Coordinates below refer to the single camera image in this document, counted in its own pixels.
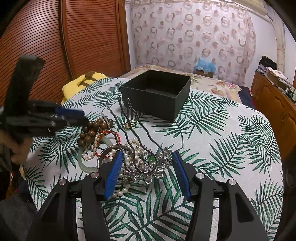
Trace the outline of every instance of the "dark blue fabric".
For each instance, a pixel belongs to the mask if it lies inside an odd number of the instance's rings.
[[[241,91],[239,92],[239,97],[242,101],[242,104],[255,109],[249,88],[245,86],[239,86],[239,87],[241,88]]]

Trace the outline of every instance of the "blue gripper pad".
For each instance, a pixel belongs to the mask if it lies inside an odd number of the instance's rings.
[[[189,185],[189,180],[186,175],[186,172],[183,168],[183,165],[181,164],[183,162],[180,154],[178,151],[173,152],[173,167],[177,176],[177,180],[182,192],[182,195],[187,198],[187,200],[190,199],[191,193],[190,193],[190,185]]]
[[[112,160],[113,166],[106,179],[106,188],[104,192],[104,199],[108,200],[114,192],[117,179],[123,163],[123,153],[118,150]]]

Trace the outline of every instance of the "human hand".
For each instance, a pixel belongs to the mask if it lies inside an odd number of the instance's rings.
[[[4,144],[12,150],[14,154],[11,156],[11,161],[13,163],[24,164],[30,151],[32,138],[26,137],[21,144],[18,144],[9,134],[0,130],[0,144]]]

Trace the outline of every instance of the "yellow cushion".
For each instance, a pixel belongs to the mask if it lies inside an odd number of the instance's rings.
[[[96,72],[88,72],[75,80],[63,86],[64,98],[61,102],[63,104],[66,100],[72,98],[79,91],[83,90],[86,86],[93,84],[97,80],[107,78],[106,75]]]

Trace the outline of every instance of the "metal bolt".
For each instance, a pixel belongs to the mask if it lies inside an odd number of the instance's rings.
[[[197,173],[196,175],[195,175],[198,179],[203,179],[204,177],[205,177],[205,175],[203,174],[203,173]]]
[[[234,186],[237,182],[234,179],[229,179],[228,183],[232,186]]]
[[[91,178],[97,178],[99,176],[99,173],[98,172],[93,172],[91,174]]]
[[[59,184],[60,185],[65,185],[67,183],[67,179],[61,179],[61,180],[59,180]]]

